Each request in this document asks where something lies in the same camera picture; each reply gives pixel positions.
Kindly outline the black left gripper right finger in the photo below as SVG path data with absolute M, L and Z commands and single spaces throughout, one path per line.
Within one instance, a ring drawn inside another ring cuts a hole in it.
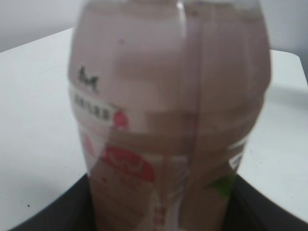
M 227 231 L 306 231 L 308 223 L 287 212 L 242 177 L 228 182 Z

